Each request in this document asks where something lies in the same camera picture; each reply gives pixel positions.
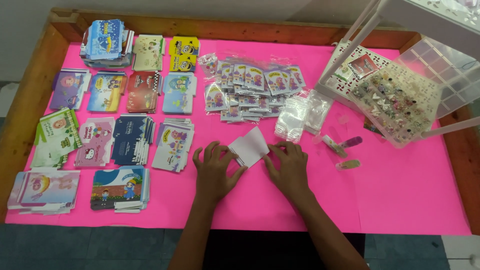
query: white paper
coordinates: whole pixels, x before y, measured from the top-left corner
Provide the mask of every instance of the white paper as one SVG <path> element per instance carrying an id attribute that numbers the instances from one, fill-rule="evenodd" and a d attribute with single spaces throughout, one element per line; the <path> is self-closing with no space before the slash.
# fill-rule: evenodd
<path id="1" fill-rule="evenodd" d="M 237 163 L 240 166 L 249 168 L 270 152 L 258 126 L 250 130 L 244 137 L 238 137 L 228 148 L 239 156 Z"/>

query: hello kitty card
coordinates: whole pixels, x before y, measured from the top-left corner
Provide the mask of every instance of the hello kitty card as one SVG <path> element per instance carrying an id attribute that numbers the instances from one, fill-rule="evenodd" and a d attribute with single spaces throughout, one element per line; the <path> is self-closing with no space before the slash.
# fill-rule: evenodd
<path id="1" fill-rule="evenodd" d="M 77 151 L 74 165 L 76 167 L 105 166 L 110 162 L 112 131 L 115 118 L 88 118 L 80 126 L 79 135 L 83 147 Z"/>

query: pink tablecloth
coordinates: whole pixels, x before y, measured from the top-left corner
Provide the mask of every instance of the pink tablecloth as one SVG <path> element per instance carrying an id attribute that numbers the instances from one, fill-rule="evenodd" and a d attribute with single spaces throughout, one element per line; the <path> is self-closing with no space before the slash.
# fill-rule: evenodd
<path id="1" fill-rule="evenodd" d="M 308 87 L 313 87 L 322 73 L 332 47 L 286 45 L 277 43 L 202 40 L 201 53 L 230 52 L 270 61 L 271 54 L 290 58 L 301 67 Z M 79 44 L 71 44 L 63 67 L 85 68 L 78 57 Z M 398 51 L 377 49 L 377 53 L 393 59 Z M 162 75 L 168 73 L 169 56 L 164 58 Z M 205 147 L 213 140 L 228 145 L 246 134 L 253 124 L 221 123 L 218 115 L 206 115 L 202 97 L 204 82 L 200 68 L 197 97 L 190 117 L 196 124 L 192 149 Z M 77 113 L 79 123 L 88 117 L 104 117 L 86 110 L 88 95 Z M 163 96 L 157 113 L 152 117 L 161 122 Z M 121 110 L 111 114 L 118 117 L 125 110 L 126 98 L 120 101 Z M 339 124 L 338 117 L 346 115 L 349 122 Z M 259 128 L 268 143 L 279 139 L 273 135 L 276 119 L 263 119 Z M 362 136 L 363 144 L 348 150 L 349 159 L 359 159 L 360 168 L 338 172 L 340 162 L 324 144 L 314 145 L 312 135 L 304 133 L 300 144 L 309 154 L 309 185 L 323 209 L 346 233 L 402 233 L 402 234 L 470 234 L 462 203 L 456 188 L 451 165 L 442 137 L 411 143 L 404 149 L 395 149 L 387 141 L 362 128 L 363 117 L 335 102 L 322 128 L 337 142 L 353 136 Z M 156 146 L 150 147 L 151 164 Z M 70 214 L 41 216 L 7 214 L 7 223 L 47 224 L 61 226 L 128 225 L 144 228 L 183 228 L 195 194 L 195 166 L 191 162 L 181 173 L 157 169 L 151 172 L 151 198 L 140 214 L 116 214 L 113 210 L 92 211 L 89 199 L 95 170 L 83 169 L 78 187 L 77 204 Z M 66 170 L 75 169 L 75 152 L 69 155 Z M 29 169 L 30 160 L 25 170 Z M 116 168 L 108 164 L 107 169 Z M 268 179 L 263 161 L 245 172 L 237 187 L 218 205 L 213 229 L 305 231 L 305 226 L 289 202 Z"/>

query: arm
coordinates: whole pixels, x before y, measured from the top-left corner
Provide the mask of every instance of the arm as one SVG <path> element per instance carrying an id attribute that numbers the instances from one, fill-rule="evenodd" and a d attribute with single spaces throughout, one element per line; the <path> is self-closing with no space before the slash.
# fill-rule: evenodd
<path id="1" fill-rule="evenodd" d="M 368 270 L 363 258 L 323 211 L 308 187 L 307 153 L 302 152 L 300 145 L 291 142 L 279 142 L 268 145 L 268 148 L 281 164 L 278 171 L 270 158 L 264 156 L 270 179 L 300 212 L 325 266 L 329 270 Z"/>
<path id="2" fill-rule="evenodd" d="M 228 164 L 238 155 L 230 152 L 227 146 L 218 146 L 219 144 L 218 141 L 212 142 L 205 148 L 203 163 L 199 160 L 201 147 L 193 154 L 197 168 L 195 199 L 168 270 L 202 269 L 215 207 L 247 170 L 246 166 L 240 167 L 232 177 L 227 177 Z"/>

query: glitter tube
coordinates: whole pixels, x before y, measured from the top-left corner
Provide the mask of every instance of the glitter tube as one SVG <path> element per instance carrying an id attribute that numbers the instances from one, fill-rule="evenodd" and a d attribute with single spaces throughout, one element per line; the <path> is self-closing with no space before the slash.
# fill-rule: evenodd
<path id="1" fill-rule="evenodd" d="M 342 163 L 337 163 L 335 165 L 335 168 L 339 171 L 347 170 L 347 169 L 353 169 L 356 167 L 360 167 L 360 161 L 358 160 L 347 160 Z"/>
<path id="2" fill-rule="evenodd" d="M 343 148 L 338 146 L 338 144 L 336 144 L 336 142 L 334 142 L 332 138 L 330 138 L 328 135 L 324 135 L 322 141 L 326 145 L 328 145 L 328 147 L 330 147 L 330 149 L 332 149 L 339 157 L 344 159 L 348 156 L 348 154 L 343 150 Z"/>
<path id="3" fill-rule="evenodd" d="M 363 139 L 360 136 L 357 136 L 357 137 L 353 137 L 351 139 L 348 139 L 345 142 L 339 143 L 338 146 L 345 149 L 345 148 L 349 148 L 349 147 L 352 147 L 352 146 L 359 145 L 362 142 L 363 142 Z"/>

